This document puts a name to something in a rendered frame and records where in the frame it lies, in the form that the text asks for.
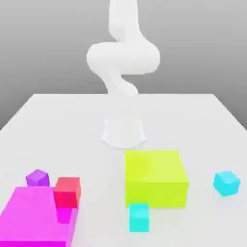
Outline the small red cube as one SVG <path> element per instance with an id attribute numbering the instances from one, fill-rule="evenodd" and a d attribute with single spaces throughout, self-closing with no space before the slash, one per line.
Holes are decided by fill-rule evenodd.
<path id="1" fill-rule="evenodd" d="M 79 177 L 59 177 L 54 187 L 57 208 L 78 208 L 81 197 Z"/>

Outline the small cyan cube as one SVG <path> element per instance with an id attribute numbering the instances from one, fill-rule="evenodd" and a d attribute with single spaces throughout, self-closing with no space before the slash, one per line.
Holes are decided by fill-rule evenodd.
<path id="1" fill-rule="evenodd" d="M 149 231 L 149 205 L 146 203 L 129 204 L 129 231 L 148 232 Z"/>
<path id="2" fill-rule="evenodd" d="M 213 186 L 221 196 L 230 196 L 238 193 L 241 180 L 230 170 L 215 174 Z"/>

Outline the small purple cube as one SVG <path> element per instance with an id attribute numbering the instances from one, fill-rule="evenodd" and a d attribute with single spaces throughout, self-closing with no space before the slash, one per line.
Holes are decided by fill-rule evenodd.
<path id="1" fill-rule="evenodd" d="M 28 187 L 49 187 L 50 180 L 48 173 L 36 169 L 32 173 L 26 176 L 26 182 Z"/>

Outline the large yellow-green box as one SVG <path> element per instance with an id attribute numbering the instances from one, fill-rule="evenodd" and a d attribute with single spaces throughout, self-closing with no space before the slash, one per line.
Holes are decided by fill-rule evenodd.
<path id="1" fill-rule="evenodd" d="M 125 151 L 125 207 L 184 208 L 189 180 L 176 150 Z"/>

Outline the large magenta box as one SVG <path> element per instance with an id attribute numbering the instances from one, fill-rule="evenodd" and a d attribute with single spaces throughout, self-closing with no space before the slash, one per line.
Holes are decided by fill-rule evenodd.
<path id="1" fill-rule="evenodd" d="M 52 187 L 17 187 L 0 215 L 0 247 L 72 247 L 78 210 L 61 214 Z"/>

